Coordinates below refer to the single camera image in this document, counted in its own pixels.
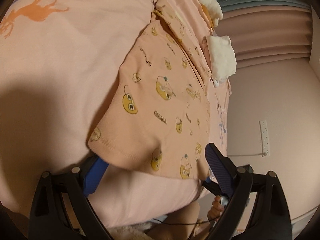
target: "person's leg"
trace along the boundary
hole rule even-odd
[[[198,202],[192,202],[173,213],[164,220],[169,224],[192,224],[196,223],[200,212]],[[166,225],[159,224],[146,234],[154,240],[187,240],[195,225]]]

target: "black cable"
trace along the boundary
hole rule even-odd
[[[191,226],[191,225],[205,224],[205,223],[208,223],[210,221],[214,221],[219,217],[216,217],[216,218],[213,218],[213,219],[209,219],[207,221],[203,221],[203,222],[199,222],[199,223],[190,223],[190,224],[180,224],[180,223],[172,223],[172,224],[170,224],[170,223],[162,222],[161,220],[155,219],[155,218],[153,220],[159,221],[161,224],[165,224],[165,225],[169,225],[169,226]]]

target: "blue gripper pad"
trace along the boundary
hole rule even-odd
[[[94,193],[106,172],[109,163],[106,163],[101,158],[97,158],[92,164],[91,168],[84,176],[83,181],[83,194],[87,197],[88,195]]]
[[[204,155],[207,159],[210,169],[218,181],[222,193],[231,198],[234,193],[234,183],[232,176],[229,174],[228,170],[220,159],[220,157],[223,157],[222,154],[219,152],[216,146],[211,143],[207,144],[205,147]]]

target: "bed sheet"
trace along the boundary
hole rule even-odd
[[[88,156],[87,138],[108,109],[119,66],[149,23],[154,1],[14,1],[0,25],[0,200],[4,206],[28,216],[41,173],[64,172]],[[190,36],[202,44],[209,29],[198,1],[168,1]],[[218,89],[211,85],[208,97],[216,112],[211,111],[209,140],[225,147],[226,133],[220,123],[226,124],[229,85],[226,82]],[[108,176],[114,178],[111,171],[104,178]],[[150,177],[138,173],[126,177],[119,185],[103,180],[89,197],[106,226],[124,223],[119,218],[118,224],[112,224],[118,213],[129,217],[126,224],[137,221],[134,215],[141,209],[128,211],[145,193],[128,190],[132,180],[139,177],[147,183]],[[120,211],[113,209],[119,199],[107,197],[108,187],[132,196],[122,199]],[[157,194],[151,195],[153,201],[144,206],[147,211],[140,220],[179,209],[201,193],[197,180],[175,184],[162,180],[155,187]],[[173,188],[184,196],[166,197]]]

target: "metal screw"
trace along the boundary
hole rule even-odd
[[[269,171],[269,176],[275,178],[277,174],[274,171]]]
[[[49,176],[49,172],[45,171],[42,173],[42,178],[47,178]]]
[[[79,168],[79,167],[73,167],[73,168],[71,169],[71,172],[74,173],[74,174],[78,173],[79,171],[80,171],[80,168]]]
[[[239,173],[245,173],[245,168],[244,167],[239,167],[239,168],[237,168],[237,171],[239,172]]]

